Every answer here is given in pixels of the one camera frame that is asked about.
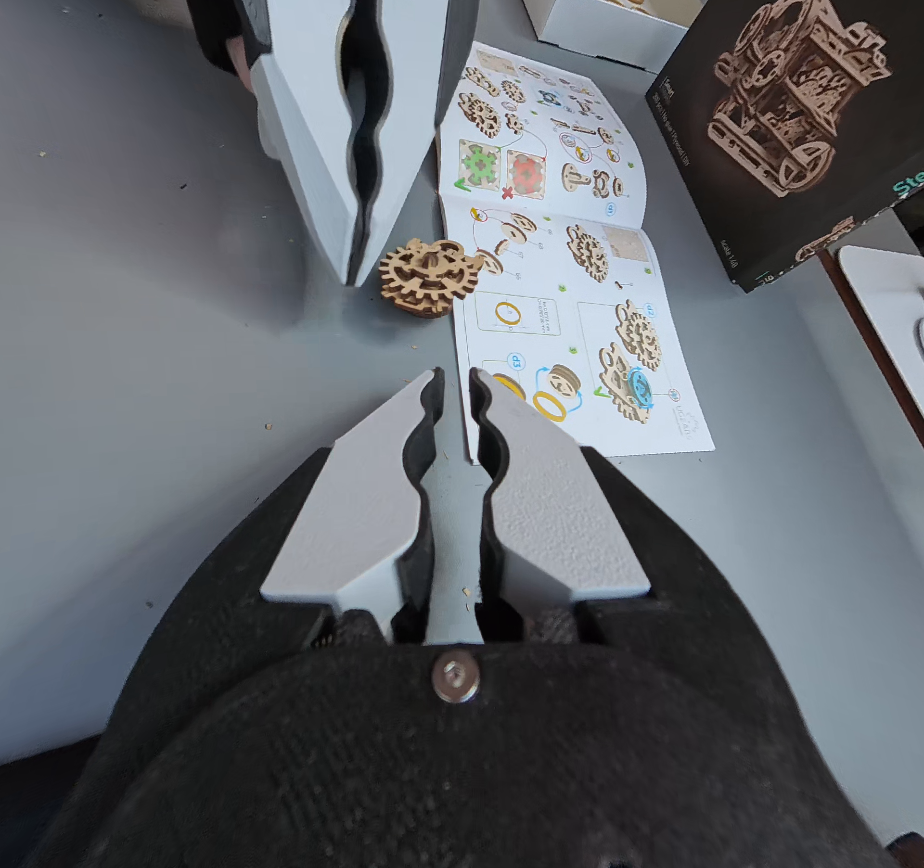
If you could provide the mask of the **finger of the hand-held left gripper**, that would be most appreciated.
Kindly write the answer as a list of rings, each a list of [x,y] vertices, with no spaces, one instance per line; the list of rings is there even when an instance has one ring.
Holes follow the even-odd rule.
[[[359,281],[361,204],[342,35],[357,0],[248,0],[248,63],[264,148],[282,167],[316,250]]]
[[[346,282],[377,263],[436,130],[448,0],[372,0],[364,115],[353,150],[359,210]]]

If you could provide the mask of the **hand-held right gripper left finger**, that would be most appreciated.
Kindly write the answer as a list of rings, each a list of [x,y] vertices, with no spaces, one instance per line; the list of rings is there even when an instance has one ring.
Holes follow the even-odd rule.
[[[263,599],[372,614],[385,638],[422,641],[434,569],[422,477],[436,457],[445,373],[434,367],[341,435],[260,586]]]

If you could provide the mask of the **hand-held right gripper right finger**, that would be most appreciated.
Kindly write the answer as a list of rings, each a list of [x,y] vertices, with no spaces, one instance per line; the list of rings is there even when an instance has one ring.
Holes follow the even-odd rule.
[[[652,584],[571,435],[480,368],[469,372],[482,503],[480,601],[486,643],[517,642],[526,624],[585,601],[643,597]]]

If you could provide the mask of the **wooden gear assembly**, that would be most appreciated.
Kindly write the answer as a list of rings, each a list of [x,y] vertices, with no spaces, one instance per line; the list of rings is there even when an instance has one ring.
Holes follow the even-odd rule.
[[[461,243],[412,239],[378,264],[382,297],[396,308],[422,319],[449,314],[456,299],[476,289],[487,253],[466,255]]]

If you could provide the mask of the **black model kit box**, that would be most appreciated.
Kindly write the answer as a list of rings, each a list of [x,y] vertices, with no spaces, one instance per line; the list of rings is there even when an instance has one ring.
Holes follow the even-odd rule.
[[[749,293],[922,191],[923,0],[707,0],[646,99]]]

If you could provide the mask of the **white cardboard box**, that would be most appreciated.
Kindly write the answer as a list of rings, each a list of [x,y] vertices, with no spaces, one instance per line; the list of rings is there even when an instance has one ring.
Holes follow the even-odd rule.
[[[687,34],[701,0],[646,0],[653,16],[600,0],[523,0],[538,40],[656,74]]]

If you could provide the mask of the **illustrated instruction booklet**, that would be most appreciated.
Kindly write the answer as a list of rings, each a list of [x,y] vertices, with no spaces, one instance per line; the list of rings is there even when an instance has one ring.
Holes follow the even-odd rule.
[[[448,238],[483,259],[453,310],[470,459],[473,368],[607,458],[714,450],[642,229],[641,153],[598,86],[474,42],[438,161]]]

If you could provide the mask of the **white tray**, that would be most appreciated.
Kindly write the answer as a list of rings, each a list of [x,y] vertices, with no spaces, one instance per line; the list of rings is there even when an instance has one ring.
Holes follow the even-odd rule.
[[[907,389],[921,400],[922,255],[846,245],[837,261]]]

